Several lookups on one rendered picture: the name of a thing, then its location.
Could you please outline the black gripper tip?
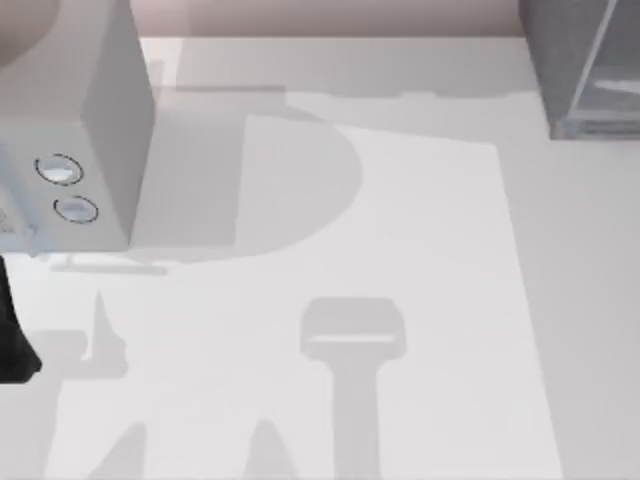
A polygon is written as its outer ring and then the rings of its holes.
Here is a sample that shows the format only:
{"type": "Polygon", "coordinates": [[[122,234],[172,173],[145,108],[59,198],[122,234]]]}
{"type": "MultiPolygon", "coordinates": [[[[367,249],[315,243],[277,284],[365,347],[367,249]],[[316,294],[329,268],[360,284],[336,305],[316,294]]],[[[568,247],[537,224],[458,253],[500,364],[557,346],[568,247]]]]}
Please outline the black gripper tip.
{"type": "Polygon", "coordinates": [[[25,384],[42,365],[18,320],[6,262],[0,255],[0,384],[25,384]]]}

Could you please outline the round microwave knob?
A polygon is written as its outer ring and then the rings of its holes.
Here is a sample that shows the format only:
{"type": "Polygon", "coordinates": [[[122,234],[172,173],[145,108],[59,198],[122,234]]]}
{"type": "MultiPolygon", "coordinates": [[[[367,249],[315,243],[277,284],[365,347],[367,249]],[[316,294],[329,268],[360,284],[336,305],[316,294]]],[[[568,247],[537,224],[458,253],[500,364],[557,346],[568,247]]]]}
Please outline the round microwave knob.
{"type": "Polygon", "coordinates": [[[71,186],[84,178],[83,167],[68,155],[56,153],[36,158],[34,168],[45,181],[58,186],[71,186]]]}
{"type": "Polygon", "coordinates": [[[53,209],[60,218],[74,224],[89,224],[99,217],[98,206],[83,196],[56,199],[53,209]]]}

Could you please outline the pale microwave oven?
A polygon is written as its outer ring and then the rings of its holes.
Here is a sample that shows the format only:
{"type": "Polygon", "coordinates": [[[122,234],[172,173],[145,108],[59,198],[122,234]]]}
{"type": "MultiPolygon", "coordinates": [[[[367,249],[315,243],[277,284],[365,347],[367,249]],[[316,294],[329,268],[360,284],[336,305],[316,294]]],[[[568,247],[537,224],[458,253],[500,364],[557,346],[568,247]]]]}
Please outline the pale microwave oven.
{"type": "Polygon", "coordinates": [[[131,0],[0,0],[0,253],[126,250],[155,113],[131,0]],[[79,183],[38,175],[56,153],[83,167],[79,183]],[[69,196],[99,217],[60,218],[69,196]]]}

